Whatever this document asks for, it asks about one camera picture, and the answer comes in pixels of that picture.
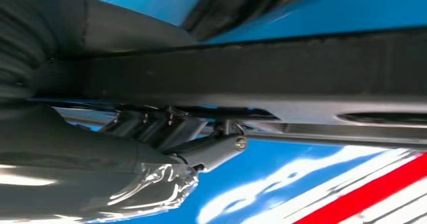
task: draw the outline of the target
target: plastic wrap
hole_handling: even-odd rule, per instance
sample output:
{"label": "plastic wrap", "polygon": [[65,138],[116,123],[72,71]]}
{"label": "plastic wrap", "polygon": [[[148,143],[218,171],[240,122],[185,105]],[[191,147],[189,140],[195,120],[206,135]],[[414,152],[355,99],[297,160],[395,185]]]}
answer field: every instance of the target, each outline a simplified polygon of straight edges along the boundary
{"label": "plastic wrap", "polygon": [[28,200],[16,206],[5,201],[8,212],[0,211],[0,223],[101,223],[153,215],[178,208],[197,184],[197,173],[183,164],[139,163],[135,174],[0,166],[0,194]]}

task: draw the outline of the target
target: metal bracket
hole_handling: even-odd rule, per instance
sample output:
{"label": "metal bracket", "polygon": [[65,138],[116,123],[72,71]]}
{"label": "metal bracket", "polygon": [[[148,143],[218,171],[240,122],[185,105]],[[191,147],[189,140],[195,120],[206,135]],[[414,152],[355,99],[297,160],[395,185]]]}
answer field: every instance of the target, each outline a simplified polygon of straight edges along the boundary
{"label": "metal bracket", "polygon": [[244,136],[233,134],[218,138],[196,139],[171,150],[171,157],[194,167],[199,172],[210,172],[241,154],[248,145]]}

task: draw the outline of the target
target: bolt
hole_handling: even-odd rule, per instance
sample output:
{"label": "bolt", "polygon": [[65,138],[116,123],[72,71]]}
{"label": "bolt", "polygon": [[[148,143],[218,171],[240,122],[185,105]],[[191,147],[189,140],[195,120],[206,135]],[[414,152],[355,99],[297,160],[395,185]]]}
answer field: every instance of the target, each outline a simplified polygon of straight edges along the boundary
{"label": "bolt", "polygon": [[248,140],[245,137],[240,137],[237,139],[235,146],[238,151],[243,151],[248,146]]}

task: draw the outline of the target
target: red stripe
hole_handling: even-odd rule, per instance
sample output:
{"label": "red stripe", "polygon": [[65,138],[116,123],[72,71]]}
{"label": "red stripe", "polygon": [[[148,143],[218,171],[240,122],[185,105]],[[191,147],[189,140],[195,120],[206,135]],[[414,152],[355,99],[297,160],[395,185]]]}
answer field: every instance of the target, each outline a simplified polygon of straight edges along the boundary
{"label": "red stripe", "polygon": [[314,211],[295,224],[337,224],[427,176],[427,153]]}

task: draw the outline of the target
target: dark gray metal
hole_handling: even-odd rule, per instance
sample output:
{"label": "dark gray metal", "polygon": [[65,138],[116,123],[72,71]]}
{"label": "dark gray metal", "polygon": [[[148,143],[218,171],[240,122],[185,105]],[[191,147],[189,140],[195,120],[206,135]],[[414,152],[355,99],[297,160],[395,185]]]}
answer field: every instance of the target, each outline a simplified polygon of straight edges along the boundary
{"label": "dark gray metal", "polygon": [[199,172],[210,172],[241,154],[247,147],[244,136],[232,134],[212,138],[199,138],[169,150],[172,156],[182,159],[184,163],[195,167]]}
{"label": "dark gray metal", "polygon": [[255,107],[286,123],[355,125],[337,115],[427,112],[426,42],[421,28],[98,58],[85,95],[135,105]]}

